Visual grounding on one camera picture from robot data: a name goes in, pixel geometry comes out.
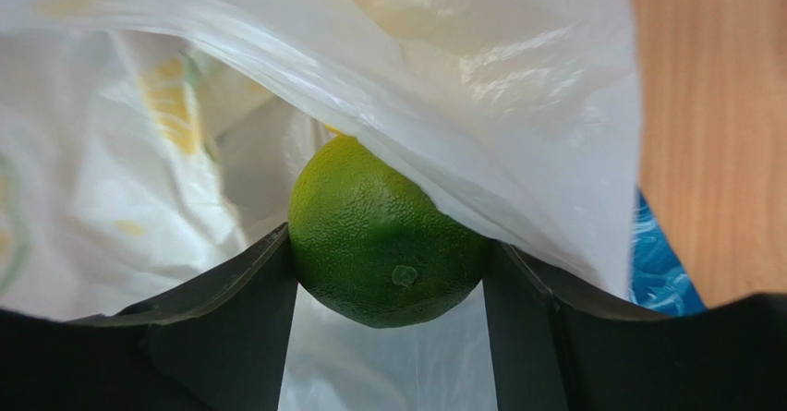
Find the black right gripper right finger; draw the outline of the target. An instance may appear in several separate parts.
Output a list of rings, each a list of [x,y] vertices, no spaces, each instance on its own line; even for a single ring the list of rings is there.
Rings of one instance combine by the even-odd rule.
[[[498,244],[483,281],[501,410],[782,410],[786,297],[673,318]]]

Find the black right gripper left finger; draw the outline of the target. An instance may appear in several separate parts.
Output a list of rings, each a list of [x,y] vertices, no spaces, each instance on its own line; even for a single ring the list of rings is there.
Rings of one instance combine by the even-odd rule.
[[[5,410],[274,410],[297,282],[285,225],[113,316],[1,314]]]

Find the green fake lime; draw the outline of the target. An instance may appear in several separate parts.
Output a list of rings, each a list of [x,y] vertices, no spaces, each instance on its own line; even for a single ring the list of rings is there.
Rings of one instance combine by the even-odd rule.
[[[460,304],[493,246],[345,135],[301,172],[288,229],[300,284],[325,307],[377,329],[434,320]]]

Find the white printed plastic bag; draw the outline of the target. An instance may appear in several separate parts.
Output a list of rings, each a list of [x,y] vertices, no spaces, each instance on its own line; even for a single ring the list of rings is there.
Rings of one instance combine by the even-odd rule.
[[[630,0],[1,0],[1,314],[113,316],[286,217],[335,128],[627,299]],[[492,410],[483,288],[372,330],[297,289],[274,410]]]

